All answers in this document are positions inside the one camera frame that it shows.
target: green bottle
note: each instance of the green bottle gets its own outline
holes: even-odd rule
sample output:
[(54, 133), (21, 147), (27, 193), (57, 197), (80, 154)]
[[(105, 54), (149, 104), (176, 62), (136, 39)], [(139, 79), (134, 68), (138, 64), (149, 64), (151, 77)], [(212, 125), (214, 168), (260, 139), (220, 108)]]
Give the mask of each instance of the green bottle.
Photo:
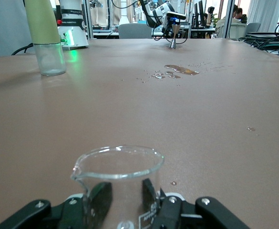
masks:
[(66, 72), (61, 39), (50, 0), (25, 0), (25, 9), (41, 74), (59, 75)]

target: glass beaker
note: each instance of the glass beaker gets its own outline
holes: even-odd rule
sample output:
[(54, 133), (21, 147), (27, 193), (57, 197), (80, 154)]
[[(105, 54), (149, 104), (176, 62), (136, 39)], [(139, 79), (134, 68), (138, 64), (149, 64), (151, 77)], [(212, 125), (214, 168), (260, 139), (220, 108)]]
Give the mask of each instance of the glass beaker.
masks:
[(103, 147), (82, 155), (71, 177), (84, 188), (87, 228), (150, 228), (160, 207), (163, 163), (160, 153), (142, 146)]

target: person with black hair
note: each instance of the person with black hair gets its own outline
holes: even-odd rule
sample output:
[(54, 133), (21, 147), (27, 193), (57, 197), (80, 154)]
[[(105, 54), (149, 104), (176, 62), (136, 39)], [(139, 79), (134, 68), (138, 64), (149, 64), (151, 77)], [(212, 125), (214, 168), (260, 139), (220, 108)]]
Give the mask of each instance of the person with black hair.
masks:
[(239, 20), (241, 23), (246, 24), (248, 21), (248, 17), (246, 16), (246, 14), (242, 13), (242, 8), (239, 8), (237, 10), (237, 14), (235, 17), (237, 20)]
[[(241, 23), (239, 20), (234, 18), (237, 14), (237, 10), (238, 10), (238, 6), (234, 5), (233, 14), (232, 14), (233, 18), (231, 20), (231, 23)], [(226, 21), (226, 18), (224, 17), (217, 22), (216, 33), (217, 33), (218, 36), (221, 34), (221, 26), (225, 24), (225, 21)]]

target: screw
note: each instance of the screw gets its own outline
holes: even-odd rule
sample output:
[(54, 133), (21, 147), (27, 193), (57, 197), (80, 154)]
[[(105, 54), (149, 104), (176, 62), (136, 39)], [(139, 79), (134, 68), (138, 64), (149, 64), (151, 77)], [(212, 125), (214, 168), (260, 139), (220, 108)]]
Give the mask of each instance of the screw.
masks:
[(177, 199), (175, 197), (169, 197), (169, 201), (171, 203), (175, 203), (177, 201)]
[(39, 202), (35, 205), (36, 208), (41, 208), (41, 207), (43, 207), (43, 206), (44, 206), (44, 203), (41, 202), (41, 201), (39, 201)]
[(202, 199), (202, 203), (208, 205), (208, 204), (210, 203), (210, 200), (207, 199), (207, 198), (203, 198), (203, 199)]
[(72, 198), (71, 201), (69, 201), (69, 204), (70, 205), (73, 205), (73, 204), (76, 204), (77, 203), (77, 200)]

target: beaker rim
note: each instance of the beaker rim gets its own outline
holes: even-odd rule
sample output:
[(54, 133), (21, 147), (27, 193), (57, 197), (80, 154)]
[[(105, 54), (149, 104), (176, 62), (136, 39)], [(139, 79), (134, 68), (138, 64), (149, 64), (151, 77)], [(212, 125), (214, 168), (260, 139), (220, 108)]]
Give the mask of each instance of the beaker rim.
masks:
[[(141, 171), (134, 171), (131, 173), (109, 174), (109, 173), (79, 171), (81, 162), (84, 161), (88, 157), (92, 157), (93, 155), (96, 155), (96, 154), (105, 153), (110, 150), (111, 151), (122, 151), (122, 150), (126, 150), (126, 149), (141, 150), (149, 155), (153, 155), (153, 156), (155, 156), (155, 158), (157, 158), (157, 163), (155, 165), (153, 165), (151, 168), (143, 169)], [(160, 167), (164, 164), (164, 161), (165, 161), (164, 156), (162, 154), (160, 154), (154, 148), (148, 148), (146, 146), (128, 146), (128, 145), (106, 146), (106, 147), (91, 150), (89, 153), (83, 154), (82, 156), (80, 156), (78, 158), (78, 160), (76, 161), (76, 164), (73, 168), (73, 173), (71, 175), (71, 179), (78, 180), (78, 179), (91, 177), (91, 178), (98, 178), (98, 179), (119, 180), (119, 179), (130, 179), (130, 178), (135, 178), (135, 177), (142, 177), (142, 176), (146, 176), (153, 172), (158, 171), (160, 169)]]

